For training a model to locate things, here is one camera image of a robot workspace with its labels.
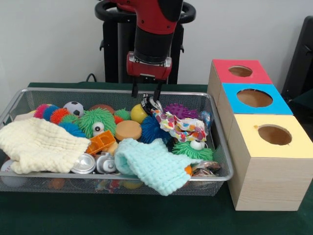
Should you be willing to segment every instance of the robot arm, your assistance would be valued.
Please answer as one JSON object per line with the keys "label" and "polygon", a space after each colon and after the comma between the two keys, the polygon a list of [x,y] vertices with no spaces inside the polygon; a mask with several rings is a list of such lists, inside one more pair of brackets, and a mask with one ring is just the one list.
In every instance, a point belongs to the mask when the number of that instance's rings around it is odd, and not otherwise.
{"label": "robot arm", "polygon": [[[182,10],[183,0],[109,0],[132,6],[137,15],[134,52],[129,52],[127,73],[165,81],[172,68],[169,57],[172,38]],[[161,82],[154,95],[159,97]],[[134,78],[133,96],[137,87]]]}

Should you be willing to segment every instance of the white wall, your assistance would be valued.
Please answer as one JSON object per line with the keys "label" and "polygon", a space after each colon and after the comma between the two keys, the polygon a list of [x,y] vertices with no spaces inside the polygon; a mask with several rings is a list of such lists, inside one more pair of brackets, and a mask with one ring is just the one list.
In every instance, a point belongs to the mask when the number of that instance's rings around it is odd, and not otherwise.
{"label": "white wall", "polygon": [[[0,0],[1,99],[6,86],[11,97],[29,82],[81,82],[90,72],[104,81],[97,3]],[[0,101],[0,112],[3,108]]]}
{"label": "white wall", "polygon": [[[258,59],[281,89],[312,0],[187,0],[179,83],[207,84],[213,58]],[[0,1],[0,112],[29,82],[103,79],[97,0]]]}
{"label": "white wall", "polygon": [[186,0],[197,10],[186,24],[179,83],[207,84],[212,59],[257,59],[282,89],[303,20],[313,0]]}

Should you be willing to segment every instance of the orange spiky ball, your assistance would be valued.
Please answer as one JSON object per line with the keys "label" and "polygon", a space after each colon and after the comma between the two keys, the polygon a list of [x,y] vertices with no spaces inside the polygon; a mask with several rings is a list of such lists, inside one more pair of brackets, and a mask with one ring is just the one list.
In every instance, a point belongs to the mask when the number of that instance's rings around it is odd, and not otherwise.
{"label": "orange spiky ball", "polygon": [[57,109],[51,115],[50,121],[58,125],[62,121],[62,118],[68,114],[69,114],[69,111],[67,109]]}
{"label": "orange spiky ball", "polygon": [[124,119],[119,116],[114,115],[114,121],[115,121],[115,124],[119,124],[120,122],[124,121]]}

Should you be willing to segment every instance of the metal basket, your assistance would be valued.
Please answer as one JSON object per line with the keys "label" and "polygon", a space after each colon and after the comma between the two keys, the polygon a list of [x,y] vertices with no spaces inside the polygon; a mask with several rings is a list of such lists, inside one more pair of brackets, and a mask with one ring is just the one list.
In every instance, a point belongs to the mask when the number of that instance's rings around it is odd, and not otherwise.
{"label": "metal basket", "polygon": [[[131,108],[139,104],[143,93],[138,98],[131,98],[130,91],[117,90],[79,90],[79,89],[45,89],[27,88],[19,91],[11,100],[3,114],[0,116],[0,129],[12,122],[16,115],[25,114],[35,110],[41,104],[55,104],[59,107],[69,101],[82,103],[85,109],[95,104],[108,104],[114,109]],[[199,112],[206,110],[213,113],[214,121],[211,134],[208,136],[207,144],[215,149],[214,160],[221,164],[221,170],[217,177],[192,177],[182,188],[173,195],[206,195],[214,196],[224,181],[233,175],[233,167],[229,157],[227,144],[218,112],[209,95],[204,93],[177,93],[162,92],[160,102],[163,106],[170,103],[180,103],[190,109]],[[0,163],[5,161],[6,154],[0,150]],[[26,175],[17,175],[14,172],[0,171],[0,191],[16,192],[66,192],[66,193],[119,193],[119,194],[158,194],[152,188],[144,185],[136,177],[124,175],[101,175],[101,174],[62,174],[36,172]],[[5,177],[26,177],[26,183],[20,187],[9,187],[3,183]],[[53,182],[62,181],[62,188],[56,187]]]}

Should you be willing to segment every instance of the green tablecloth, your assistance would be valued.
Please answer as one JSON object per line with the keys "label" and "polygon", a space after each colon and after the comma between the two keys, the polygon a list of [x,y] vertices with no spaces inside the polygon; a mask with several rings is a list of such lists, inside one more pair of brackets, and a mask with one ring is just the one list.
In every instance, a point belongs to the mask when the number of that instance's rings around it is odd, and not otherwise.
{"label": "green tablecloth", "polygon": [[[130,84],[31,83],[30,87],[130,89]],[[155,85],[140,85],[153,90]],[[164,91],[206,92],[204,85]],[[313,234],[313,186],[295,212],[234,211],[227,184],[215,197],[0,193],[0,234]]]}

